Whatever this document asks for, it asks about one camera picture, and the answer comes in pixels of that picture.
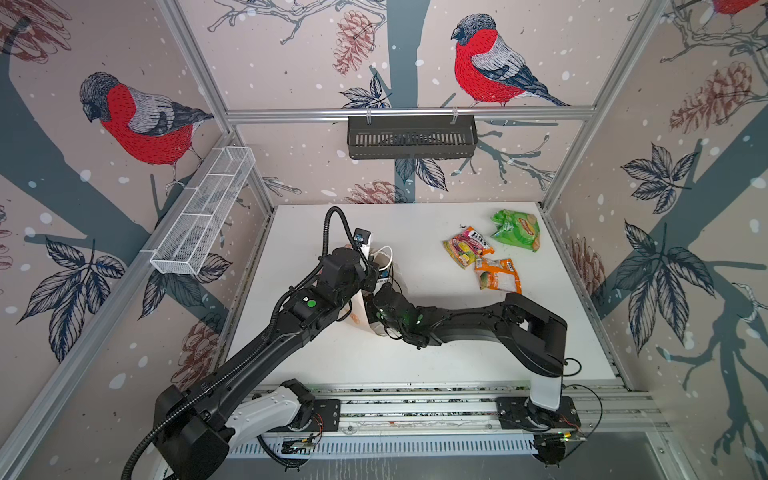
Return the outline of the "Fox's fruits candy packet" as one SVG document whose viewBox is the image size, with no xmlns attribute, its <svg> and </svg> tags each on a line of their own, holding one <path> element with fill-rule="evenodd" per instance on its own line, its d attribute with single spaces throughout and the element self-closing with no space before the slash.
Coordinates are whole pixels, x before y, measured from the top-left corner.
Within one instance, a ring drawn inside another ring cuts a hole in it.
<svg viewBox="0 0 768 480">
<path fill-rule="evenodd" d="M 443 247 L 462 269 L 474 265 L 478 258 L 495 253 L 485 237 L 472 226 L 445 240 Z"/>
</svg>

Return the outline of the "orange Fox's candy packet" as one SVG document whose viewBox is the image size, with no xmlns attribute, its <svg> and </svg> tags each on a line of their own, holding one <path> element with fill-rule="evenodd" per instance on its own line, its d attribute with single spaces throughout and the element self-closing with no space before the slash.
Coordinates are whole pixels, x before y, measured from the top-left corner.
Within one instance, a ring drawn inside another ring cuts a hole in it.
<svg viewBox="0 0 768 480">
<path fill-rule="evenodd" d="M 511 259 L 477 258 L 475 261 L 475 274 L 481 290 L 490 289 L 522 293 L 520 276 Z"/>
</svg>

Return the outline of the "green snack packet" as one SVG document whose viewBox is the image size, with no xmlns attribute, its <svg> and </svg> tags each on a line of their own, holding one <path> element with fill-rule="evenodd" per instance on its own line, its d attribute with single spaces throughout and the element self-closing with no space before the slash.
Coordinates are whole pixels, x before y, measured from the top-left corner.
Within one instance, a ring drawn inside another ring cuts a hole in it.
<svg viewBox="0 0 768 480">
<path fill-rule="evenodd" d="M 500 243 L 537 252 L 540 227 L 534 214 L 502 209 L 491 216 L 496 227 L 492 238 Z"/>
</svg>

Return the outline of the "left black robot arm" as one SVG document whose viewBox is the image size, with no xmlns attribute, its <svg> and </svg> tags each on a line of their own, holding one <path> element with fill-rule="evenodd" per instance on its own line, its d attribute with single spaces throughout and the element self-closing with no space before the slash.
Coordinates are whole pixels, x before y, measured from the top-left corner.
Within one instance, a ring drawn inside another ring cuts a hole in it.
<svg viewBox="0 0 768 480">
<path fill-rule="evenodd" d="M 313 396 L 297 380 L 256 399 L 248 395 L 285 359 L 336 322 L 359 291 L 376 285 L 379 267 L 352 249 L 325 256 L 306 285 L 286 292 L 267 327 L 213 373 L 185 390 L 172 385 L 155 401 L 150 442 L 175 479 L 207 479 L 230 451 L 301 414 Z"/>
</svg>

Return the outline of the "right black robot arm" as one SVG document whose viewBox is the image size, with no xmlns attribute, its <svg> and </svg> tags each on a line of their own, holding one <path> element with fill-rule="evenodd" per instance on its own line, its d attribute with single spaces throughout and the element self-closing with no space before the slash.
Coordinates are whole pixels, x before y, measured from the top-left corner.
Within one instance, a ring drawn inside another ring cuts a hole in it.
<svg viewBox="0 0 768 480">
<path fill-rule="evenodd" d="M 456 341 L 503 345 L 529 372 L 529 403 L 555 412 L 561 404 L 568 324 L 520 293 L 485 307 L 416 306 L 386 284 L 364 300 L 369 325 L 418 349 Z"/>
</svg>

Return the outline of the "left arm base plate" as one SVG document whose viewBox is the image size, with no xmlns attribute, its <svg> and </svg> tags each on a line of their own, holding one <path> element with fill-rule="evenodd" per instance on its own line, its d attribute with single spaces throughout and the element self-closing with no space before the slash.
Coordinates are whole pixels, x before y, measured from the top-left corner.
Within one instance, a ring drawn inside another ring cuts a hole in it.
<svg viewBox="0 0 768 480">
<path fill-rule="evenodd" d="M 320 433 L 337 432 L 341 417 L 339 399 L 319 399 L 312 403 L 312 410 L 302 407 L 298 417 L 287 426 L 269 430 L 269 433 Z"/>
</svg>

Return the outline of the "black wall basket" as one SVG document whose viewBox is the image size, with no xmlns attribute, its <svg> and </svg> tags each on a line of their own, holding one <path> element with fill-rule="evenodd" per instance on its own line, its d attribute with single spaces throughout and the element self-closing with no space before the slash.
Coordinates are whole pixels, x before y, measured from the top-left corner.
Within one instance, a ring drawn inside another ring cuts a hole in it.
<svg viewBox="0 0 768 480">
<path fill-rule="evenodd" d="M 470 158 L 477 144 L 471 115 L 350 117 L 347 123 L 354 160 Z"/>
</svg>

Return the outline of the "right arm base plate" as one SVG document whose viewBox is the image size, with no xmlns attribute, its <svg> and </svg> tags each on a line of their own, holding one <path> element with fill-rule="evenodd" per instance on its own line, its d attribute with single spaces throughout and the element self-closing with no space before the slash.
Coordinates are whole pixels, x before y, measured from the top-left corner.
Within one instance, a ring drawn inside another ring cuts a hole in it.
<svg viewBox="0 0 768 480">
<path fill-rule="evenodd" d="M 579 419 L 574 401 L 562 396 L 557 410 L 551 411 L 534 405 L 528 397 L 511 396 L 495 399 L 498 421 L 504 430 L 524 430 L 532 433 L 579 430 Z"/>
</svg>

